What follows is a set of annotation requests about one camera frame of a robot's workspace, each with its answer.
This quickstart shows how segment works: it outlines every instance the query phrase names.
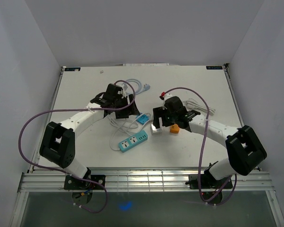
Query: white extension cord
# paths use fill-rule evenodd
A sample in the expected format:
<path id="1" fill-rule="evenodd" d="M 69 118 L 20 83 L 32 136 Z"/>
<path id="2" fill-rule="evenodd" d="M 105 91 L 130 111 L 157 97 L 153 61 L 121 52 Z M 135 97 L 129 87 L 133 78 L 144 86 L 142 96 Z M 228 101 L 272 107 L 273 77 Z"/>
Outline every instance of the white extension cord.
<path id="1" fill-rule="evenodd" d="M 183 101 L 183 105 L 185 105 L 188 110 L 200 110 L 204 113 L 207 113 L 206 106 L 198 104 L 198 102 L 194 100 L 193 98 L 189 98 L 188 100 Z M 216 109 L 209 107 L 210 116 L 213 116 L 215 111 Z"/>
<path id="2" fill-rule="evenodd" d="M 140 116 L 142 115 L 147 115 L 148 116 L 148 121 L 146 121 L 143 125 L 139 124 L 137 122 L 137 120 L 139 119 Z M 114 133 L 112 134 L 112 136 L 110 137 L 110 140 L 109 140 L 109 146 L 112 150 L 115 150 L 115 151 L 118 151 L 120 150 L 120 148 L 118 149 L 115 149 L 113 148 L 112 146 L 112 141 L 113 141 L 113 138 L 115 136 L 115 134 L 118 132 L 118 131 L 121 131 L 123 133 L 126 133 L 127 135 L 129 136 L 132 136 L 138 132 L 140 132 L 144 126 L 150 122 L 152 119 L 151 119 L 151 114 L 150 113 L 142 113 L 140 114 L 135 120 L 129 120 L 129 119 L 116 119 L 116 118 L 112 118 L 110 116 L 108 116 L 108 119 L 109 119 L 109 123 L 116 127 L 117 129 L 114 131 Z M 139 126 L 141 125 L 140 129 L 138 131 L 131 131 L 132 129 L 137 129 L 139 128 Z"/>

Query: black mounting plate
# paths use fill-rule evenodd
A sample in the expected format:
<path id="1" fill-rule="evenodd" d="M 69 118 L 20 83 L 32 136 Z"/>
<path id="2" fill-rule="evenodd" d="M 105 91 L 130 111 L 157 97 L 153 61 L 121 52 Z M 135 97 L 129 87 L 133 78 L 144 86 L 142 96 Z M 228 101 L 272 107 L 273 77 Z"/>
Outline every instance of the black mounting plate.
<path id="1" fill-rule="evenodd" d="M 198 174 L 190 174 L 188 175 L 188 179 L 189 182 L 187 184 L 189 184 L 189 188 L 190 189 L 198 189 Z M 204 174 L 201 174 L 201 187 L 202 189 L 215 189 L 215 188 L 219 188 L 221 187 L 224 182 L 228 179 L 228 177 L 225 177 L 219 181 L 216 182 L 208 182 L 207 180 L 205 180 L 207 178 L 204 177 Z M 228 181 L 228 183 L 225 185 L 225 189 L 231 189 L 232 186 L 232 182 L 231 179 Z"/>
<path id="2" fill-rule="evenodd" d="M 91 175 L 90 179 L 95 182 L 102 181 L 102 185 L 105 187 L 105 175 Z M 80 181 L 73 178 L 70 175 L 65 177 L 64 187 L 65 190 L 87 190 L 92 188 L 93 190 L 102 190 L 102 188 L 97 184 L 90 184 L 85 181 Z"/>

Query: electrical socket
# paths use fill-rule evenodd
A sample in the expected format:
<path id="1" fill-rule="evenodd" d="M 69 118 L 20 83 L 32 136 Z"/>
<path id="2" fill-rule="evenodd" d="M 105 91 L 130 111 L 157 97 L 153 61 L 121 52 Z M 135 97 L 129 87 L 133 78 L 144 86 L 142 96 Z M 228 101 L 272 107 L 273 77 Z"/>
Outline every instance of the electrical socket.
<path id="1" fill-rule="evenodd" d="M 143 114 L 142 116 L 137 116 L 136 118 L 137 119 L 137 122 L 139 122 L 140 124 L 145 124 L 148 120 L 149 120 L 149 117 L 145 114 Z"/>
<path id="2" fill-rule="evenodd" d="M 122 152 L 126 152 L 129 149 L 137 146 L 138 144 L 146 141 L 148 139 L 147 133 L 144 130 L 141 130 L 140 132 L 134 134 L 131 137 L 128 137 L 127 139 L 121 141 L 119 143 L 119 148 Z"/>
<path id="3" fill-rule="evenodd" d="M 122 143 L 121 143 L 121 146 L 123 147 L 123 149 L 126 149 L 126 148 L 128 148 L 129 147 L 129 143 L 128 143 L 128 141 L 123 141 Z"/>

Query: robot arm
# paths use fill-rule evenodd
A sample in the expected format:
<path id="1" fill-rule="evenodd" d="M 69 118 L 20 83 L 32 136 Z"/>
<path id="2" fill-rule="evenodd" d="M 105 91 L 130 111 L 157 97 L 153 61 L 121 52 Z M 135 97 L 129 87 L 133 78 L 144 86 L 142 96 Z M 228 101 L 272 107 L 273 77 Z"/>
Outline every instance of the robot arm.
<path id="1" fill-rule="evenodd" d="M 75 157 L 75 141 L 93 123 L 108 114 L 115 112 L 116 118 L 128 118 L 139 115 L 135 102 L 129 107 L 115 111 L 114 109 L 127 106 L 133 100 L 133 95 L 126 95 L 123 87 L 109 84 L 106 92 L 93 98 L 85 107 L 87 111 L 78 112 L 60 123 L 50 122 L 46 126 L 40 147 L 40 155 L 54 162 L 59 167 L 77 177 L 87 179 L 90 170 Z"/>
<path id="2" fill-rule="evenodd" d="M 154 108 L 153 114 L 153 126 L 156 129 L 161 127 L 161 118 L 162 126 L 177 124 L 189 132 L 204 135 L 206 117 L 198 111 L 187 111 L 177 96 L 166 94 L 163 107 Z M 215 162 L 204 171 L 204 175 L 211 181 L 233 174 L 248 175 L 267 157 L 261 142 L 249 126 L 231 127 L 209 120 L 207 137 L 225 146 L 228 153 L 228 158 Z"/>

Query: cable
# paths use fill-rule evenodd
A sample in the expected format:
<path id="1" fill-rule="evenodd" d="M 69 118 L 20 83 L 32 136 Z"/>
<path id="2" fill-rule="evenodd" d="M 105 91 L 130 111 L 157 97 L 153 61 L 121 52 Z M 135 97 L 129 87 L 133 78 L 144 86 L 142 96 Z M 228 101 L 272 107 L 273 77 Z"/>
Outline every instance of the cable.
<path id="1" fill-rule="evenodd" d="M 188 100 L 183 101 L 183 104 L 189 110 L 201 110 L 204 113 L 207 112 L 206 106 L 198 104 L 198 102 L 196 100 L 194 100 L 193 98 L 189 98 Z M 216 111 L 215 109 L 209 107 L 209 114 L 210 114 L 210 116 L 213 116 L 215 111 Z"/>
<path id="2" fill-rule="evenodd" d="M 172 88 L 168 91 L 165 92 L 166 93 L 169 93 L 173 90 L 177 90 L 177 89 L 184 89 L 184 90 L 188 90 L 188 91 L 191 91 L 193 93 L 195 93 L 202 101 L 203 103 L 205 104 L 206 106 L 206 109 L 207 109 L 207 114 L 206 114 L 206 122 L 205 122 L 205 130 L 204 130 L 204 136 L 203 136 L 203 141 L 202 141 L 202 146 L 201 146 L 201 151 L 200 151 L 200 158 L 199 158 L 199 166 L 198 166 L 198 190 L 199 190 L 199 195 L 200 195 L 200 198 L 203 202 L 207 203 L 207 202 L 210 202 L 211 200 L 213 200 L 219 192 L 221 192 L 223 190 L 223 188 L 225 187 L 225 185 L 227 184 L 228 180 L 231 178 L 231 176 L 229 176 L 229 178 L 224 182 L 224 184 L 220 187 L 220 189 L 209 199 L 204 199 L 203 195 L 202 195 L 202 188 L 201 188 L 201 168 L 202 168 L 202 159 L 203 159 L 203 152 L 204 152 L 204 148 L 205 148 L 205 142 L 206 142 L 206 138 L 207 138 L 207 131 L 208 131 L 208 117 L 209 117 L 209 113 L 210 113 L 210 110 L 209 110 L 209 107 L 206 103 L 206 101 L 194 90 L 192 89 L 189 89 L 189 88 L 186 88 L 186 87 L 175 87 L 175 88 Z M 233 191 L 235 189 L 235 186 L 237 185 L 237 176 L 235 175 L 235 184 L 234 184 L 234 187 L 233 187 Z M 232 196 L 233 193 L 230 194 L 230 196 L 227 198 L 226 201 L 228 201 L 230 199 L 230 197 Z"/>
<path id="3" fill-rule="evenodd" d="M 47 167 L 47 166 L 42 166 L 42 165 L 39 165 L 37 163 L 34 163 L 32 161 L 30 161 L 28 158 L 25 157 L 23 151 L 22 151 L 22 147 L 21 147 L 21 142 L 22 142 L 22 136 L 23 136 L 23 132 L 25 130 L 25 128 L 27 127 L 27 125 L 32 121 L 34 120 L 35 118 L 43 115 L 43 114 L 48 114 L 48 113 L 54 113 L 54 112 L 78 112 L 78 111 L 90 111 L 90 110 L 109 110 L 109 111 L 116 111 L 116 110 L 123 110 L 123 109 L 126 109 L 127 107 L 129 107 L 130 105 L 132 105 L 134 103 L 134 100 L 135 100 L 135 91 L 134 91 L 134 88 L 132 87 L 132 85 L 130 85 L 128 82 L 126 82 L 125 80 L 117 80 L 114 84 L 118 83 L 118 82 L 123 82 L 123 83 L 126 83 L 129 85 L 129 87 L 133 90 L 133 99 L 132 101 L 124 106 L 124 107 L 121 107 L 121 108 L 117 108 L 117 109 L 114 109 L 114 108 L 90 108 L 90 109 L 58 109 L 58 110 L 47 110 L 47 111 L 43 111 L 41 113 L 38 113 L 36 114 L 35 116 L 31 117 L 22 127 L 21 131 L 20 131 L 20 134 L 19 134 L 19 138 L 18 138 L 18 149 L 19 149 L 19 153 L 21 155 L 21 157 L 29 164 L 33 165 L 33 166 L 36 166 L 36 167 L 39 167 L 39 168 L 43 168 L 43 169 L 49 169 L 49 170 L 56 170 L 56 171 L 59 171 L 59 172 L 62 172 L 62 173 L 65 173 L 65 174 L 68 174 L 66 171 L 62 170 L 62 169 L 58 169 L 58 168 L 55 168 L 55 167 Z M 90 209 L 87 209 L 85 207 L 83 207 L 84 209 L 88 210 L 90 213 L 100 213 L 107 205 L 107 202 L 108 202 L 108 193 L 107 193 L 107 190 L 106 188 L 98 183 L 98 182 L 95 182 L 95 181 L 92 181 L 92 180 L 87 180 L 87 179 L 83 179 L 83 178 L 80 178 L 80 177 L 77 177 L 75 175 L 71 175 L 73 178 L 76 178 L 80 181 L 85 181 L 85 182 L 90 182 L 90 183 L 93 183 L 93 184 L 96 184 L 96 185 L 99 185 L 105 192 L 105 203 L 103 205 L 103 207 L 97 211 L 93 211 L 93 210 L 90 210 Z"/>
<path id="4" fill-rule="evenodd" d="M 149 89 L 151 88 L 149 84 L 144 84 L 144 85 L 142 86 L 142 83 L 141 83 L 138 79 L 127 79 L 126 82 L 127 82 L 127 83 L 133 82 L 133 83 L 136 83 L 136 84 L 138 85 L 138 89 L 135 91 L 136 95 L 141 94 L 142 92 L 147 91 L 147 90 L 149 90 Z"/>
<path id="5" fill-rule="evenodd" d="M 141 116 L 143 116 L 143 115 L 149 115 L 148 121 L 146 121 L 146 122 L 142 125 L 142 127 L 141 127 L 137 132 L 129 131 L 130 129 L 136 129 L 136 128 L 139 127 L 139 126 L 138 126 L 139 124 L 137 123 L 137 120 L 138 120 Z M 109 146 L 110 146 L 110 148 L 111 148 L 112 150 L 119 151 L 120 148 L 115 149 L 115 148 L 112 147 L 112 141 L 113 141 L 113 138 L 114 138 L 115 134 L 117 133 L 117 131 L 121 131 L 121 132 L 126 133 L 126 134 L 129 135 L 129 136 L 132 136 L 132 135 L 134 135 L 134 134 L 140 132 L 140 131 L 144 128 L 144 126 L 145 126 L 148 122 L 151 121 L 151 114 L 150 114 L 150 113 L 142 113 L 142 114 L 140 114 L 140 115 L 139 115 L 135 120 L 133 120 L 133 121 L 132 121 L 132 120 L 128 120 L 128 119 L 125 119 L 125 120 L 123 120 L 123 119 L 113 119 L 113 118 L 109 118 L 109 117 L 108 117 L 108 119 L 109 119 L 109 123 L 110 123 L 112 126 L 114 126 L 114 127 L 117 128 L 117 129 L 114 131 L 114 133 L 112 134 L 112 136 L 110 137 Z M 124 121 L 124 123 L 123 123 L 122 125 L 120 125 L 120 124 L 118 123 L 118 121 Z M 131 122 L 131 123 L 129 124 L 129 126 L 125 127 L 125 124 L 126 124 L 127 122 L 128 122 L 128 123 Z"/>

